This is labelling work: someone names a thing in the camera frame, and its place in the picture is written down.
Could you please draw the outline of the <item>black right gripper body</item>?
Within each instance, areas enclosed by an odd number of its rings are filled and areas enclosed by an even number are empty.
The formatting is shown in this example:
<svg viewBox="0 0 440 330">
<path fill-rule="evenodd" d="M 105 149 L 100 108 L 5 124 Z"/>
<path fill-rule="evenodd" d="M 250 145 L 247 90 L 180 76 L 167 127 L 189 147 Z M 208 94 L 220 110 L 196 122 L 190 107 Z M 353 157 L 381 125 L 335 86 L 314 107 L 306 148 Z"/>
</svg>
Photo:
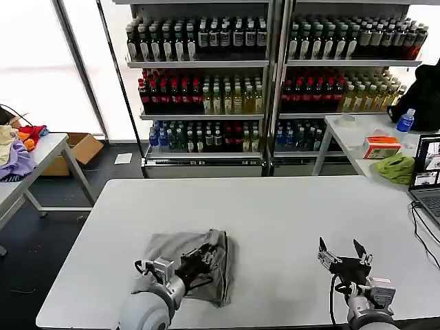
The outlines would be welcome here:
<svg viewBox="0 0 440 330">
<path fill-rule="evenodd" d="M 366 284 L 371 266 L 361 264 L 358 258 L 340 257 L 340 261 L 329 266 L 329 271 L 339 276 L 343 283 Z"/>
</svg>

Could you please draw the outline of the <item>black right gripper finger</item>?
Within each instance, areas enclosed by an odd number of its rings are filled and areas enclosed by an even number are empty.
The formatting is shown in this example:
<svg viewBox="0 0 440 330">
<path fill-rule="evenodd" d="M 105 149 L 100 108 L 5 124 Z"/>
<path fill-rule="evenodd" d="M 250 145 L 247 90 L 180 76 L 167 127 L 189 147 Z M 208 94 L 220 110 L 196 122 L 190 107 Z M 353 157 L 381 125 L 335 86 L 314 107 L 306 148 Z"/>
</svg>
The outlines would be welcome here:
<svg viewBox="0 0 440 330">
<path fill-rule="evenodd" d="M 341 263 L 341 259 L 327 249 L 322 237 L 319 238 L 318 260 L 328 270 L 333 269 L 337 264 Z"/>
<path fill-rule="evenodd" d="M 355 239 L 353 240 L 353 245 L 360 259 L 360 264 L 370 265 L 373 260 L 373 255 L 368 253 L 365 247 Z"/>
</svg>

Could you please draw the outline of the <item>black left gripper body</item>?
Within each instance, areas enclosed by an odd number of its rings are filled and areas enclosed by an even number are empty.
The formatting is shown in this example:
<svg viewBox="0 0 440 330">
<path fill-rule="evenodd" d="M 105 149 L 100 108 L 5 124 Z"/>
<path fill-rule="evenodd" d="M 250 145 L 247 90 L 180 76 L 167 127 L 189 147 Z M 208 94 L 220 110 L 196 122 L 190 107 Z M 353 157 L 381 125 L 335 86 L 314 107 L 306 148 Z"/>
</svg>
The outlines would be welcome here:
<svg viewBox="0 0 440 330">
<path fill-rule="evenodd" d="M 180 266 L 175 274 L 183 281 L 194 281 L 199 275 L 208 273 L 208 263 L 204 257 L 204 250 L 193 249 L 181 255 Z"/>
</svg>

